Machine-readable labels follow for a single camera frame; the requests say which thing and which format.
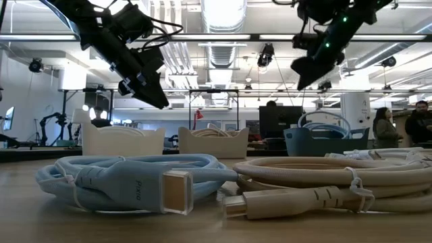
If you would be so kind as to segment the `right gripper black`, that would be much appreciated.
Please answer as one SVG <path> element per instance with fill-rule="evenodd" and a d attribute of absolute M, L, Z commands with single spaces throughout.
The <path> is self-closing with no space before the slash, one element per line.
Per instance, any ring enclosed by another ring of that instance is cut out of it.
<path fill-rule="evenodd" d="M 315 53 L 316 62 L 310 57 L 301 57 L 292 62 L 291 69 L 300 76 L 297 90 L 310 86 L 335 67 L 334 63 L 338 55 L 363 22 L 363 15 L 359 11 L 340 13 L 332 20 Z"/>

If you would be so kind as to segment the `beige plastic bin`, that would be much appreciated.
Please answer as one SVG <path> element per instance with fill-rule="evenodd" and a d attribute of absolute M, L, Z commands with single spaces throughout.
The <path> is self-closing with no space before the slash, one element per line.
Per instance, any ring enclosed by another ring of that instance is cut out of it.
<path fill-rule="evenodd" d="M 218 159 L 243 159 L 247 154 L 249 129 L 223 131 L 216 128 L 178 128 L 181 154 L 209 154 Z"/>

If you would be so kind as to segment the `white plastic bin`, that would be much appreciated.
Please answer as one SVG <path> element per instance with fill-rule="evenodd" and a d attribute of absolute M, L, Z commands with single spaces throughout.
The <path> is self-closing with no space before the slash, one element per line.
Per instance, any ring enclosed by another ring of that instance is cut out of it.
<path fill-rule="evenodd" d="M 83 155 L 138 157 L 161 155 L 164 149 L 165 128 L 97 128 L 92 124 L 81 124 L 81 133 Z"/>

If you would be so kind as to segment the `black computer monitor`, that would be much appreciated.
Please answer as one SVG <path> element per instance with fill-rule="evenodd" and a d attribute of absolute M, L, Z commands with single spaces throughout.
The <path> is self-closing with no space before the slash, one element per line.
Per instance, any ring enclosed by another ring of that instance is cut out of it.
<path fill-rule="evenodd" d="M 261 138 L 283 138 L 284 130 L 297 124 L 303 115 L 300 106 L 261 106 L 259 107 L 259 131 Z"/>

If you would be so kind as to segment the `black background station frame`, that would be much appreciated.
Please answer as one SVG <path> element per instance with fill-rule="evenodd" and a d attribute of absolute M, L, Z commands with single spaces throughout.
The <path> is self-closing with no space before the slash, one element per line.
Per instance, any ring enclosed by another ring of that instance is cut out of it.
<path fill-rule="evenodd" d="M 220 88 L 207 88 L 207 89 L 189 89 L 188 90 L 188 128 L 192 128 L 192 94 L 197 92 L 198 95 L 201 95 L 202 92 L 205 92 L 207 94 L 219 94 L 219 93 L 235 93 L 236 98 L 234 98 L 235 102 L 237 103 L 236 107 L 236 130 L 238 131 L 240 129 L 240 108 L 239 108 L 239 101 L 240 101 L 240 94 L 238 89 L 220 89 Z"/>

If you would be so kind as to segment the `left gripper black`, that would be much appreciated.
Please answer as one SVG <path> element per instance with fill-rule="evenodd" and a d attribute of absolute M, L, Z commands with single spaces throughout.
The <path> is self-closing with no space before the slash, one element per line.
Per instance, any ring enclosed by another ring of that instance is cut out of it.
<path fill-rule="evenodd" d="M 162 109 L 169 105 L 160 84 L 163 65 L 159 48 L 129 49 L 125 42 L 112 32 L 96 32 L 82 35 L 82 49 L 93 47 L 123 80 L 118 85 L 122 96 L 133 98 Z"/>

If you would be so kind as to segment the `red desk lamp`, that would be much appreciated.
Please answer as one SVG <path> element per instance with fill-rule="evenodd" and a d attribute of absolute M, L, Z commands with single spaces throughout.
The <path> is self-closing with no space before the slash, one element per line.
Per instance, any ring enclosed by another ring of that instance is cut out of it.
<path fill-rule="evenodd" d="M 200 120 L 200 119 L 202 119 L 202 118 L 203 118 L 202 113 L 200 112 L 199 109 L 197 109 L 197 110 L 194 112 L 194 119 L 193 119 L 193 126 L 192 126 L 192 129 L 193 129 L 193 130 L 196 129 L 197 121 Z"/>

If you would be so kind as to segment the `blue plastic bin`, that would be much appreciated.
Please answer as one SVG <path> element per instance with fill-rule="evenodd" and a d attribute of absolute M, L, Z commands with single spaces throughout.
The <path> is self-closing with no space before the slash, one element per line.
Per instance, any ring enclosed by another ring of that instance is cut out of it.
<path fill-rule="evenodd" d="M 306 128 L 290 128 L 283 131 L 286 150 L 290 157 L 323 157 L 327 153 L 342 154 L 345 151 L 365 150 L 369 128 L 351 131 L 353 138 L 343 139 L 334 131 L 310 131 Z"/>

